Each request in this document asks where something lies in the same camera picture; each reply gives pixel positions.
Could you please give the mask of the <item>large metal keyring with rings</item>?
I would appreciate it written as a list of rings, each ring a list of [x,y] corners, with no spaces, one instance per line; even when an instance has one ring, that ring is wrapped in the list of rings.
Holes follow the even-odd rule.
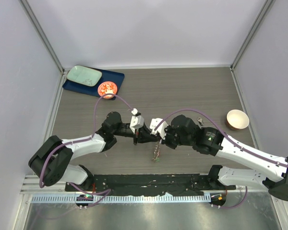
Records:
[[[155,162],[155,159],[160,157],[160,147],[162,144],[162,140],[159,140],[158,142],[156,142],[155,147],[154,147],[154,151],[153,151],[153,157],[152,157],[152,161]]]

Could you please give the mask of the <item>silver key black head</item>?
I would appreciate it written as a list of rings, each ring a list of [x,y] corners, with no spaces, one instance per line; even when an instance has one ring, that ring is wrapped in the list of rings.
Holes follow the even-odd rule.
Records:
[[[203,120],[202,120],[201,117],[198,117],[198,118],[197,118],[197,121],[198,121],[198,123],[199,123],[201,126],[204,126],[204,123],[203,123]]]

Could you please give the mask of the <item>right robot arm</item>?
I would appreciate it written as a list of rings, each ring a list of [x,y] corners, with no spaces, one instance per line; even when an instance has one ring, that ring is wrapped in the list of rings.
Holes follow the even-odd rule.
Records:
[[[222,185],[239,185],[268,191],[288,201],[288,156],[280,157],[252,148],[213,127],[200,127],[192,119],[179,115],[170,125],[161,121],[155,128],[163,144],[175,149],[191,146],[200,154],[235,161],[247,169],[212,166],[207,183],[212,189]]]

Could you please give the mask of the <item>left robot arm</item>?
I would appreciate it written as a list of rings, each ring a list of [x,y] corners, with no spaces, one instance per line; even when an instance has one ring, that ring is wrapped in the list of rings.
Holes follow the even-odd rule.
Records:
[[[117,136],[132,138],[134,144],[160,140],[145,125],[140,113],[133,115],[130,123],[123,123],[120,113],[110,112],[92,136],[66,140],[56,135],[49,137],[29,160],[28,166],[40,178],[42,187],[66,182],[69,191],[76,188],[88,191],[94,184],[93,174],[83,165],[71,165],[70,161],[111,149],[117,143]]]

